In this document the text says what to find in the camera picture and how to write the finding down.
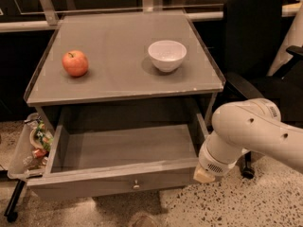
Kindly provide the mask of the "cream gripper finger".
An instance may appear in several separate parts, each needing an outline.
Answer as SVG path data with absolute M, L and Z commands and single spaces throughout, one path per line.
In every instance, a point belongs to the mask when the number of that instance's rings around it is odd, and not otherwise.
M 199 183 L 213 183 L 216 177 L 211 173 L 208 173 L 200 165 L 197 165 L 193 174 L 193 179 Z

